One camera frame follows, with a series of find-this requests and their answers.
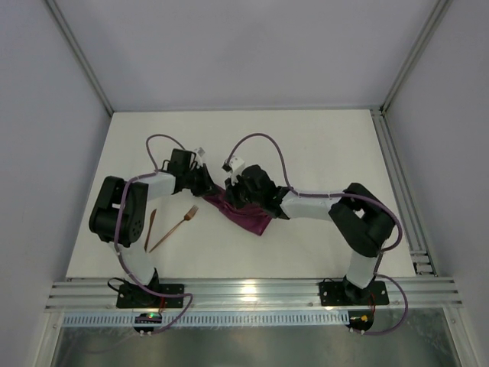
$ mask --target metal rail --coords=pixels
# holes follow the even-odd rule
[[[431,37],[433,36],[436,28],[439,26],[440,22],[445,16],[445,13],[448,11],[451,3],[452,0],[438,0],[431,10],[431,13],[429,13],[428,18],[426,19],[423,28],[421,28],[418,37],[414,41],[414,44],[411,47],[407,58],[404,60],[403,65],[401,66],[399,73],[396,76],[396,79],[390,87],[389,92],[387,92],[384,104],[382,105],[383,112],[389,110],[401,87],[406,82],[407,77],[414,69],[421,55],[423,55],[423,52],[426,49],[429,40],[431,40]]]
[[[389,126],[380,110],[371,110],[371,116],[410,249],[414,251],[428,251],[426,235],[419,219]]]
[[[410,307],[461,307],[460,294],[452,278],[398,278]],[[194,296],[192,311],[324,310],[319,300],[322,279],[172,279],[164,283],[185,284]],[[403,308],[397,288],[386,282],[390,305],[377,308]],[[54,283],[47,312],[115,310],[117,294],[107,280],[72,280]],[[357,310],[365,307],[326,307],[327,310]]]
[[[73,56],[76,61],[82,68],[83,73],[85,74],[86,79],[92,86],[96,95],[99,97],[100,102],[104,105],[107,114],[112,117],[114,115],[114,108],[112,107],[110,101],[108,100],[107,95],[105,94],[102,86],[100,85],[99,79],[97,78],[95,71],[93,70],[90,62],[86,58],[85,54],[78,41],[75,38],[73,31],[71,30],[68,22],[64,18],[63,12],[58,6],[56,0],[44,0],[44,4],[47,7],[47,10],[51,13],[54,22],[56,23],[58,29],[63,35],[68,47],[73,52]]]

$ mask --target white wall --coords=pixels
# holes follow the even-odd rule
[[[453,2],[389,113],[432,250],[487,346],[489,2]]]
[[[57,0],[116,111],[380,105],[435,0]]]
[[[0,356],[23,366],[108,128],[39,0],[0,6]]]

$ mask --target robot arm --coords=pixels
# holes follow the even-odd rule
[[[154,176],[131,184],[119,232],[120,255],[133,275],[144,285],[157,279],[157,271],[144,250],[141,233],[147,202],[162,196],[173,195],[183,189],[190,189],[194,196],[216,193],[215,184],[203,163],[203,149],[184,151],[173,149],[166,168]],[[107,177],[89,219],[90,231],[103,242],[113,242],[117,215],[121,204],[122,191],[126,181],[119,177]]]
[[[227,201],[237,208],[255,203],[273,218],[333,221],[353,249],[343,281],[345,293],[353,303],[368,297],[382,245],[390,237],[394,221],[378,206],[342,195],[379,200],[359,183],[343,191],[315,193],[322,197],[297,196],[288,187],[276,186],[260,166],[244,166],[243,160],[233,157],[223,167],[230,174],[225,182]]]

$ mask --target metal floor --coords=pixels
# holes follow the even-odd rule
[[[392,326],[402,310],[377,310],[375,329]],[[98,366],[460,366],[441,309],[410,310],[387,336],[359,336],[345,326],[185,328],[151,338],[129,328],[63,328],[52,367]],[[92,354],[89,350],[112,349]]]

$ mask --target aluminum frame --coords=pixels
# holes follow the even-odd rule
[[[50,12],[51,16],[53,17],[53,21],[54,23],[56,23],[56,26],[58,27],[61,34],[63,35],[68,47],[73,52],[73,56],[75,57],[75,60],[78,61],[78,64],[80,65],[83,73],[85,74],[86,79],[88,80],[89,84],[92,86],[96,95],[99,97],[101,104],[104,105],[107,114],[110,117],[112,117],[115,111],[112,108],[112,105],[108,100],[108,97],[104,92],[104,89],[100,85],[99,79],[97,78],[95,71],[93,70],[85,54],[83,53],[83,50],[79,45],[78,41],[76,40],[73,31],[71,31],[70,25],[64,18],[63,12],[58,6],[56,0],[44,0],[44,4],[46,5],[47,10]]]
[[[179,311],[163,312],[159,326],[175,320]],[[138,326],[138,312],[93,312],[65,313],[63,327],[135,327]],[[313,311],[192,311],[185,313],[175,327],[257,327],[257,326],[328,326],[348,325],[347,310]]]
[[[34,367],[46,367],[51,365],[51,361],[56,351],[56,344],[63,324],[64,313],[49,313],[44,315],[47,318],[43,337],[37,348],[37,356],[34,360]]]
[[[392,106],[393,101],[396,99],[398,92],[406,82],[407,78],[411,74],[419,59],[423,55],[426,46],[434,35],[436,28],[438,28],[440,22],[445,17],[446,12],[450,8],[453,0],[438,0],[433,6],[433,9],[429,13],[425,24],[421,28],[410,52],[407,54],[406,59],[401,66],[399,73],[397,73],[396,79],[394,80],[392,86],[387,92],[387,96],[382,105],[382,111],[387,112],[387,110]]]
[[[410,249],[426,252],[433,268],[433,274],[437,275],[436,264],[433,264],[432,256],[429,254],[426,230],[419,217],[419,210],[411,194],[387,120],[379,109],[371,110],[371,116]]]
[[[481,346],[473,339],[474,333],[465,309],[444,307],[443,310],[462,367],[487,365],[478,354]]]
[[[396,279],[407,295],[410,307],[461,307],[461,297],[452,278],[412,277]],[[167,284],[185,284],[193,294],[192,311],[324,310],[319,299],[322,279],[161,279]],[[404,308],[396,286],[386,281],[390,305],[377,309]],[[46,312],[116,310],[116,293],[107,279],[54,283]],[[327,310],[364,310],[363,306],[327,307]]]

